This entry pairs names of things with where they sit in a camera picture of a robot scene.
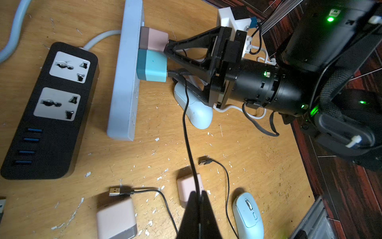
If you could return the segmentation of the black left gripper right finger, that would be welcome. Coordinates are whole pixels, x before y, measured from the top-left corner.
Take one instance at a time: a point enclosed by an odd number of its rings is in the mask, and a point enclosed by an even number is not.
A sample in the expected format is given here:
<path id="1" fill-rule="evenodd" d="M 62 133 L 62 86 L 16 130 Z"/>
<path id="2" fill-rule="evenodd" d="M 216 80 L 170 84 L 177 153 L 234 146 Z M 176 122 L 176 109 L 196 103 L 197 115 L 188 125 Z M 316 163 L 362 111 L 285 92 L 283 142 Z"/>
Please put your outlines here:
<path id="1" fill-rule="evenodd" d="M 201 239 L 222 239 L 206 191 L 201 194 Z"/>

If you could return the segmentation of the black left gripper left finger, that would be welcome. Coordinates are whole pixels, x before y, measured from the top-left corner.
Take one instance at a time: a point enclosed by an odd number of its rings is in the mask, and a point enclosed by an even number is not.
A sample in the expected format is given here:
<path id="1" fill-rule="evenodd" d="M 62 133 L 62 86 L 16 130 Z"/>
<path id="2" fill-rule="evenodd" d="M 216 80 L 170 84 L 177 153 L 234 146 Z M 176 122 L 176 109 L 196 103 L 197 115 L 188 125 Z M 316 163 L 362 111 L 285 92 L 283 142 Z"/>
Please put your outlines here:
<path id="1" fill-rule="evenodd" d="M 200 233 L 200 202 L 199 194 L 193 191 L 179 228 L 176 239 L 199 239 Z"/>

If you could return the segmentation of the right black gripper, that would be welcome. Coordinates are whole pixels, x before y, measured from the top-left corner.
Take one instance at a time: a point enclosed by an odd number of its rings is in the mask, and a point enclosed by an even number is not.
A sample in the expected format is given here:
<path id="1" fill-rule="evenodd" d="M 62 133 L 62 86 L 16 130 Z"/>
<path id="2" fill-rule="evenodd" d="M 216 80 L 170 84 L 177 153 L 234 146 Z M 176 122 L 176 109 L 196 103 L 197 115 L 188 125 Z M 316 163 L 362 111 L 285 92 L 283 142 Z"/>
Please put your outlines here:
<path id="1" fill-rule="evenodd" d="M 282 115 L 299 117 L 309 108 L 309 91 L 302 73 L 288 66 L 273 66 L 264 62 L 242 58 L 239 51 L 255 53 L 252 37 L 237 31 L 230 40 L 232 28 L 218 26 L 196 36 L 169 42 L 165 55 L 178 62 L 197 64 L 196 60 L 177 51 L 192 48 L 207 49 L 210 61 L 210 82 L 200 77 L 203 88 L 192 82 L 197 75 L 188 70 L 172 70 L 176 83 L 174 96 L 181 106 L 201 102 L 206 106 L 224 107 L 232 99 L 246 103 L 250 108 L 265 108 Z"/>

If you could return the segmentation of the grey blue mouse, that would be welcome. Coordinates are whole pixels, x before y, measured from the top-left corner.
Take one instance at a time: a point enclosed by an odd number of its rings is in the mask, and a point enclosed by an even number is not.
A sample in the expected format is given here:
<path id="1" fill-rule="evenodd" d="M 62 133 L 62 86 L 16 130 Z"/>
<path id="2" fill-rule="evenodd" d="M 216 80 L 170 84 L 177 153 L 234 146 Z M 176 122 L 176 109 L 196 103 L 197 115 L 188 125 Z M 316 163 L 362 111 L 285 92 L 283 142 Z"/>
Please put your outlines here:
<path id="1" fill-rule="evenodd" d="M 254 197 L 244 192 L 232 204 L 232 210 L 240 239 L 263 239 L 264 226 Z"/>

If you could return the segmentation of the teal charger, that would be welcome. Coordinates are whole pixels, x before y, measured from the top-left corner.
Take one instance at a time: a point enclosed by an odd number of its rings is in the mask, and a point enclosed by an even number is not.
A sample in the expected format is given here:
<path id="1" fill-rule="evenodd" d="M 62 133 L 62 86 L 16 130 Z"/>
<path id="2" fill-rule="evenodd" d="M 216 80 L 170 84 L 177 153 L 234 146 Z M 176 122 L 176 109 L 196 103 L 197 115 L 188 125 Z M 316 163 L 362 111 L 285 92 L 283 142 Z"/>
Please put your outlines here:
<path id="1" fill-rule="evenodd" d="M 163 52 L 139 49 L 136 67 L 139 80 L 166 82 L 167 57 Z"/>

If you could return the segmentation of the white power strip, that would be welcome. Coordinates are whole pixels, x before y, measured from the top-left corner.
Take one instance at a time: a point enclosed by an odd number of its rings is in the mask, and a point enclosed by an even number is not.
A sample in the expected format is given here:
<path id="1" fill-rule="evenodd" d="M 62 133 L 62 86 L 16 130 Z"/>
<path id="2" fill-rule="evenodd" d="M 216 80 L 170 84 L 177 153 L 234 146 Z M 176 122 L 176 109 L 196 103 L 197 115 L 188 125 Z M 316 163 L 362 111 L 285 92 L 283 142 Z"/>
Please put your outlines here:
<path id="1" fill-rule="evenodd" d="M 116 140 L 134 140 L 140 84 L 136 67 L 142 26 L 143 2 L 126 1 L 107 125 L 107 135 Z"/>

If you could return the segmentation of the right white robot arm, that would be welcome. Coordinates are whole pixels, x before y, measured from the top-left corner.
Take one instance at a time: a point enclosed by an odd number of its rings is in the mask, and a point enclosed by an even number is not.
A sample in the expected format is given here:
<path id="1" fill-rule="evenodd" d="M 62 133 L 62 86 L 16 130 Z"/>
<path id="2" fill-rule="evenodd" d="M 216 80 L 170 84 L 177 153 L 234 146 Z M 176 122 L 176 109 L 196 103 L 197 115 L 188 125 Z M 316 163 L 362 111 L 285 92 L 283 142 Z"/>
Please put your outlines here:
<path id="1" fill-rule="evenodd" d="M 247 37 L 218 26 L 171 41 L 165 55 L 180 69 L 170 77 L 209 107 L 228 99 L 242 109 L 279 113 L 328 152 L 366 169 L 382 169 L 382 98 L 347 83 L 382 41 L 381 1 L 309 3 L 293 34 L 276 52 L 279 65 L 244 59 Z"/>

